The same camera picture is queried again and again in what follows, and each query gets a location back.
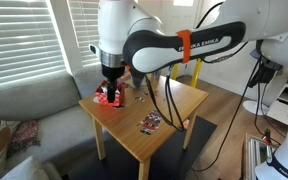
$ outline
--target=small wooden table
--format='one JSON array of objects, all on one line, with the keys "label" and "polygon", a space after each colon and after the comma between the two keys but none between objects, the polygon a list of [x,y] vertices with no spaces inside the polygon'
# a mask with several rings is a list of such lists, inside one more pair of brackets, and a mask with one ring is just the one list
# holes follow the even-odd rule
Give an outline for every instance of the small wooden table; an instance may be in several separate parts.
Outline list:
[{"label": "small wooden table", "polygon": [[[160,110],[169,117],[164,95],[165,77],[152,79],[151,84]],[[170,80],[171,91],[175,104],[183,120],[189,118],[190,124],[186,132],[183,148],[186,149],[194,127],[196,109],[208,96],[208,93]],[[126,88],[124,103],[125,108],[102,106],[93,101],[95,95],[81,100],[80,105],[93,119],[96,133],[96,143],[99,159],[105,158],[102,126],[139,162],[139,179],[148,179],[151,156],[172,136],[175,128],[167,125],[163,120],[159,128],[151,135],[140,132],[143,129],[141,121],[155,110],[155,106],[147,95],[147,87],[140,89]]]}]

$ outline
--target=wooden floor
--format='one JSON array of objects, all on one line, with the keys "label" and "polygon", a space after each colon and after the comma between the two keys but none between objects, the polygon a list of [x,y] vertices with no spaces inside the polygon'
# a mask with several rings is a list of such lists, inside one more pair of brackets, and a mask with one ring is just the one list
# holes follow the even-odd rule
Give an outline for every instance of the wooden floor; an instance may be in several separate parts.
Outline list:
[{"label": "wooden floor", "polygon": [[[190,78],[184,76],[177,80],[189,84]],[[201,80],[198,81],[197,88],[209,92],[208,98],[198,109],[198,115],[217,125],[216,131],[194,165],[195,169],[201,169],[207,167],[215,159],[241,96]],[[245,134],[261,137],[254,126],[254,117],[254,114],[241,106],[219,159],[210,169],[196,173],[199,180],[237,180],[240,178],[241,153]],[[287,132],[286,125],[271,119],[270,122],[283,134]],[[277,134],[262,116],[259,116],[257,124],[262,131],[270,128],[271,137],[283,142],[284,138]],[[197,178],[193,171],[190,171],[186,180],[196,180]]]}]

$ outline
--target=window blinds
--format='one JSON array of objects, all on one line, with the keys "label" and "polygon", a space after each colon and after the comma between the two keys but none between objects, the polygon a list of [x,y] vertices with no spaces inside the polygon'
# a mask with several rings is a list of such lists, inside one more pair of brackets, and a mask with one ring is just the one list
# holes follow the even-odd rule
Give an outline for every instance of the window blinds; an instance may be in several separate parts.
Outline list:
[{"label": "window blinds", "polygon": [[99,59],[89,50],[89,44],[98,43],[98,0],[68,0],[77,45],[83,66],[99,64]]},{"label": "window blinds", "polygon": [[0,84],[64,71],[45,0],[0,0]]}]

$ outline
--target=dark rug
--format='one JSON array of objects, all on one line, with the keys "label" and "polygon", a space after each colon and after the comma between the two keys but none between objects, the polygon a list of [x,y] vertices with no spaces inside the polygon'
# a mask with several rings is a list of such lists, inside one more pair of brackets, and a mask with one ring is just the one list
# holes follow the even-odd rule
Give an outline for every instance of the dark rug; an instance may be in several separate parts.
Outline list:
[{"label": "dark rug", "polygon": [[[187,150],[183,150],[185,133],[174,135],[151,158],[150,180],[182,180],[216,129],[216,125],[197,117]],[[139,162],[117,141],[105,142],[106,158],[98,159],[97,153],[74,167],[70,180],[136,180]]]}]

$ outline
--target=table top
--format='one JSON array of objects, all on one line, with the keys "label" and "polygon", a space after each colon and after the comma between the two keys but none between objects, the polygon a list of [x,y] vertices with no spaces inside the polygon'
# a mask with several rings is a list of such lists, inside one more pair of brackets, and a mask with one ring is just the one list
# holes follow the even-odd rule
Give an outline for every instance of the table top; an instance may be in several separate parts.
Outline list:
[{"label": "table top", "polygon": [[[164,94],[165,79],[163,76],[152,79],[151,84],[159,109],[169,118]],[[207,92],[174,80],[170,80],[170,86],[182,120],[187,119],[208,96]],[[93,101],[95,95],[79,101],[80,105],[140,162],[150,158],[176,131],[161,119],[158,129],[151,135],[140,132],[143,129],[141,121],[150,111],[156,109],[147,93],[149,91],[146,86],[139,89],[126,88],[123,100],[125,108],[99,105]],[[179,126],[175,112],[172,112],[175,117],[174,124]]]}]

